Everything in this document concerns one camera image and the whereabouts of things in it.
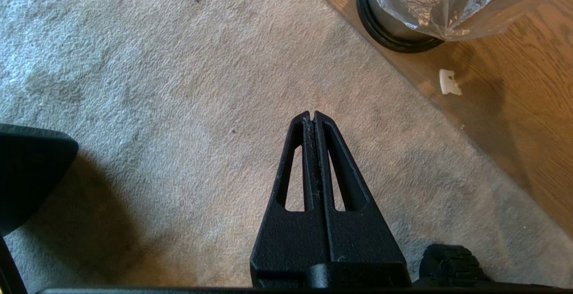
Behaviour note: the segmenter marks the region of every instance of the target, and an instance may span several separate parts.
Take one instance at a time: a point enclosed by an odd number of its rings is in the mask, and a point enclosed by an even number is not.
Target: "hardwood floor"
[[[360,23],[355,0],[328,0],[573,236],[573,0],[550,0],[501,35],[389,51]],[[440,68],[462,96],[443,96]]]

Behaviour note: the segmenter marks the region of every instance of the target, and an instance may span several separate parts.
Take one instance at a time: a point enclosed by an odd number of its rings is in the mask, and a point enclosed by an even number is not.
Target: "gray carpet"
[[[315,109],[413,278],[442,242],[498,280],[573,286],[571,239],[323,0],[0,2],[0,121],[80,144],[6,238],[30,292],[250,285],[289,121]]]

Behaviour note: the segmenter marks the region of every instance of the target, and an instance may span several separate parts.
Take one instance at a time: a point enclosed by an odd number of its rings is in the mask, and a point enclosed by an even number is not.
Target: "black rubber rim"
[[[374,17],[374,14],[368,5],[368,0],[356,0],[356,9],[358,10],[360,21],[362,21],[362,25],[366,28],[368,34],[377,43],[380,43],[382,46],[393,51],[401,53],[419,53],[428,51],[444,42],[444,40],[434,37],[421,41],[412,41],[392,35],[392,33],[382,27],[376,20],[376,17]]]

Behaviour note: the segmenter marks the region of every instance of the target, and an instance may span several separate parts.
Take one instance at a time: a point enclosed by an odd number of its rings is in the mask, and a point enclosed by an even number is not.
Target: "debris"
[[[442,87],[442,94],[455,94],[461,96],[462,90],[454,79],[456,75],[452,70],[440,69],[440,86]]]

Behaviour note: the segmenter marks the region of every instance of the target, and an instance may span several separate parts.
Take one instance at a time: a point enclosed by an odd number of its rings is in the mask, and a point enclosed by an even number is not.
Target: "white plastic piece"
[[[455,94],[458,96],[462,95],[462,90],[458,86],[458,83],[454,79],[456,75],[452,70],[440,69],[440,86],[442,87],[442,94]]]

